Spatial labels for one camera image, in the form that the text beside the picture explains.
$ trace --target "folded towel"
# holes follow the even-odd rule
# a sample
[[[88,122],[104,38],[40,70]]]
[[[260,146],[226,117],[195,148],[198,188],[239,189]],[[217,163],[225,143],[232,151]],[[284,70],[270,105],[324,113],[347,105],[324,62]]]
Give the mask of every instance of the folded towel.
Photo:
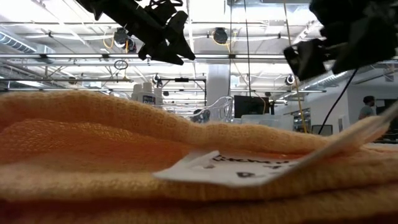
[[[0,97],[0,221],[302,223],[395,215],[398,152],[361,146],[382,133],[258,187],[152,176],[192,149],[295,159],[374,119],[325,138],[258,125],[195,124],[98,93],[6,94]]]

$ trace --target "orange towel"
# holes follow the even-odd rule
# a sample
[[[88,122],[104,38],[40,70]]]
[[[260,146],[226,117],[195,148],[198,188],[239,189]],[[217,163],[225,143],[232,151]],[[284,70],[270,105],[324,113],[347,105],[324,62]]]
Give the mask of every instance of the orange towel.
[[[372,119],[324,138],[256,125],[195,124],[98,93],[3,95],[0,223],[302,223],[395,214],[398,153],[358,147],[359,141],[260,187],[152,176],[191,149],[298,158]]]

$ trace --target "white tag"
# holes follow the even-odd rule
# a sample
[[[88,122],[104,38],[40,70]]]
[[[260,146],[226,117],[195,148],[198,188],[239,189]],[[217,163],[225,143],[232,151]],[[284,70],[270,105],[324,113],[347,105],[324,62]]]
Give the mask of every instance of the white tag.
[[[277,160],[242,156],[222,156],[192,152],[155,177],[184,182],[204,182],[244,187],[266,184],[295,169],[299,160]]]

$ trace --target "white wall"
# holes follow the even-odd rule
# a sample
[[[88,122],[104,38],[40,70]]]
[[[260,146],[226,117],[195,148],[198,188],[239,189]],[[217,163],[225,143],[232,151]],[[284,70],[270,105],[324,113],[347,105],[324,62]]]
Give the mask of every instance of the white wall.
[[[364,106],[363,98],[365,96],[374,96],[376,105],[380,103],[377,99],[398,99],[398,86],[386,85],[355,85],[347,89],[348,92],[348,111],[349,122],[351,124],[358,121],[361,108]]]
[[[340,95],[345,82],[340,83],[339,87],[327,88],[326,93],[311,93],[302,102],[302,108],[310,108],[311,111],[311,125],[322,124],[326,118],[331,106]],[[288,102],[288,106],[278,106],[275,109],[275,114],[286,114],[293,111],[298,111],[299,106],[297,102]],[[339,132],[338,120],[343,118],[343,126],[348,126],[348,95],[345,93],[341,97],[339,103],[330,114],[326,124],[333,125],[333,134]]]

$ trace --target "computer monitor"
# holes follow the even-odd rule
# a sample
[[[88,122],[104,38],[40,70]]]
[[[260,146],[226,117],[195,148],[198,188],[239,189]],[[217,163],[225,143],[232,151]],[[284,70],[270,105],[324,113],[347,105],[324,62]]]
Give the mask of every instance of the computer monitor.
[[[318,134],[319,130],[321,130],[322,125],[313,125],[311,129],[312,134]],[[333,125],[326,124],[323,126],[322,132],[320,135],[322,136],[331,136],[333,134]]]
[[[266,113],[269,113],[268,97],[262,97],[266,102]],[[262,114],[264,111],[264,101],[259,97],[252,96],[234,96],[235,118],[241,118],[247,114]]]

